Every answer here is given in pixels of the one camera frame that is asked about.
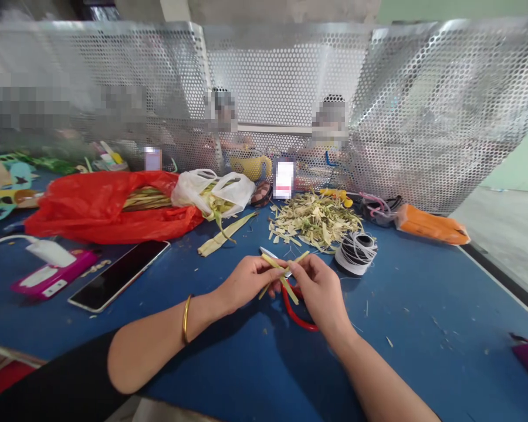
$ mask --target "woman's right hand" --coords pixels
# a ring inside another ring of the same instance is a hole
[[[329,336],[348,329],[354,331],[336,273],[316,255],[308,255],[299,264],[289,261],[288,265],[321,332]]]

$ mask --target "perforated metal panel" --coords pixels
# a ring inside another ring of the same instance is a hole
[[[229,90],[238,121],[310,127],[329,95],[354,95],[371,27],[326,23],[204,26],[211,83]]]
[[[348,187],[450,213],[528,133],[528,19],[376,29]]]
[[[0,87],[10,86],[35,97],[0,102],[6,127],[70,126],[132,169],[146,146],[162,148],[167,168],[170,157],[220,172],[244,160],[265,176],[264,157],[289,156],[298,188],[401,194],[448,214],[528,132],[528,19],[2,23]],[[222,130],[205,120],[213,89],[231,94],[239,132],[211,132]],[[344,111],[324,105],[341,100]]]

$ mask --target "green wall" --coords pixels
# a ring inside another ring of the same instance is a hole
[[[378,23],[528,15],[528,0],[381,0]]]
[[[444,21],[528,15],[528,0],[381,0],[378,22]],[[482,183],[490,188],[528,190],[528,135]]]

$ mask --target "white plastic bag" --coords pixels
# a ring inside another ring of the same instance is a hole
[[[222,218],[228,218],[243,211],[256,189],[256,185],[244,174],[231,172],[219,178],[213,170],[197,169],[180,175],[172,191],[172,205],[177,207],[194,205],[208,216],[211,214],[211,209],[201,196],[201,192],[213,181],[217,183],[211,189],[211,194],[234,204],[223,213]],[[229,181],[234,181],[234,183],[225,186]]]

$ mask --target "white thread spool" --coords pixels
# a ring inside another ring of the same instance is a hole
[[[364,233],[349,233],[336,251],[334,259],[347,271],[364,275],[377,255],[375,240]]]

